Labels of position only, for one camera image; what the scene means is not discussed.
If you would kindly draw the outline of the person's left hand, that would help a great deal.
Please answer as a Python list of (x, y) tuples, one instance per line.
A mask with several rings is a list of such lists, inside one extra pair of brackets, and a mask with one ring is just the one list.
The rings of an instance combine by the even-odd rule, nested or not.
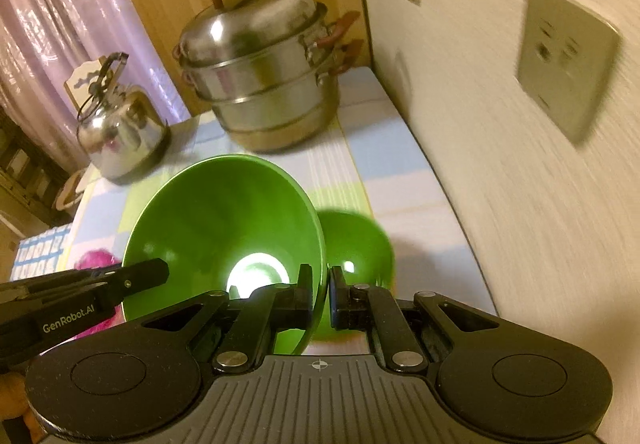
[(29, 407), (25, 378), (19, 372), (7, 372), (0, 378), (0, 419), (21, 419), (29, 432), (30, 442), (40, 443), (46, 436)]

